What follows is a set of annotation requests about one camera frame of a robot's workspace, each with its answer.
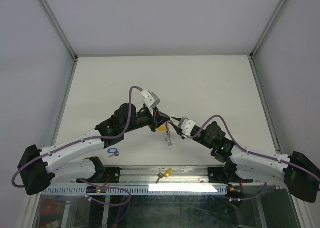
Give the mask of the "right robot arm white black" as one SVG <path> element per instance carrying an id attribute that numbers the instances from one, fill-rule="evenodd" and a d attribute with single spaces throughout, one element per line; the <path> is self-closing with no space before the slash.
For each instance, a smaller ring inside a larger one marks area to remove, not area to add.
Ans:
<path id="1" fill-rule="evenodd" d="M 307 203 L 315 203 L 320 191 L 320 169 L 303 153 L 272 154 L 241 146 L 229 130 L 223 131 L 211 118 L 203 126 L 194 120 L 173 117 L 170 124 L 183 139 L 210 149 L 224 163 L 223 175 L 230 182 L 259 181 L 286 189 Z"/>

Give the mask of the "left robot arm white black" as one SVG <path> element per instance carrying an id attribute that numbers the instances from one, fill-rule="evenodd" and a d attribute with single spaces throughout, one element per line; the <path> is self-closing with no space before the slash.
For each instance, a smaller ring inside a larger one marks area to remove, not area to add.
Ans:
<path id="1" fill-rule="evenodd" d="M 120 143 L 126 133 L 144 127 L 155 132 L 170 119 L 157 107 L 144 106 L 137 110 L 133 104 L 124 103 L 109 119 L 74 141 L 44 148 L 31 145 L 25 149 L 17 166 L 17 174 L 22 179 L 21 188 L 25 189 L 27 195 L 36 195 L 56 182 L 79 179 L 100 182 L 105 176 L 105 167 L 100 158 L 76 159 Z"/>

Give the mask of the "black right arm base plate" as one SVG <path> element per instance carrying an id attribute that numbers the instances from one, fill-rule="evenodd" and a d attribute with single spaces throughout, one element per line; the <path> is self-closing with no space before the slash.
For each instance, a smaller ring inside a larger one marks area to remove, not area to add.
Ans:
<path id="1" fill-rule="evenodd" d="M 239 183 L 240 179 L 231 174 L 226 174 L 223 167 L 208 167 L 208 182 L 213 183 L 222 183 L 222 184 L 231 184 Z"/>

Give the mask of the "yellow tag key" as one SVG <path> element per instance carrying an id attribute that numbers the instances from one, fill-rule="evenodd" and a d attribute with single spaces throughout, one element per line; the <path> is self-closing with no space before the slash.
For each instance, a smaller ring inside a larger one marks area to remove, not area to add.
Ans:
<path id="1" fill-rule="evenodd" d="M 160 172 L 157 175 L 157 180 L 155 183 L 158 184 L 161 179 L 170 177 L 172 175 L 172 173 L 173 173 L 172 168 L 169 168 L 165 173 Z"/>
<path id="2" fill-rule="evenodd" d="M 158 129 L 159 131 L 165 131 L 165 130 L 166 130 L 166 127 L 162 125 L 162 126 L 158 127 L 157 129 Z"/>

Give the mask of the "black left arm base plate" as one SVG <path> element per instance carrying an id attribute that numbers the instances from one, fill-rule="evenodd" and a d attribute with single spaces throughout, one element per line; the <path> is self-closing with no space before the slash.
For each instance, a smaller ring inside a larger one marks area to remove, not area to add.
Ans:
<path id="1" fill-rule="evenodd" d="M 118 184 L 120 182 L 122 169 L 120 167 L 106 167 L 105 172 L 95 183 Z"/>

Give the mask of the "metal keyring holder red handle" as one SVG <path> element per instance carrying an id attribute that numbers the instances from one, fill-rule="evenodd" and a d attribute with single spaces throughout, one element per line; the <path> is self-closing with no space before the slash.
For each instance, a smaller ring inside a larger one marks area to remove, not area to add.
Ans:
<path id="1" fill-rule="evenodd" d="M 172 143 L 172 139 L 171 139 L 171 132 L 170 132 L 170 125 L 168 122 L 166 122 L 164 124 L 164 127 L 165 127 L 165 141 L 167 143 L 167 145 L 169 147 L 173 146 L 173 143 Z"/>

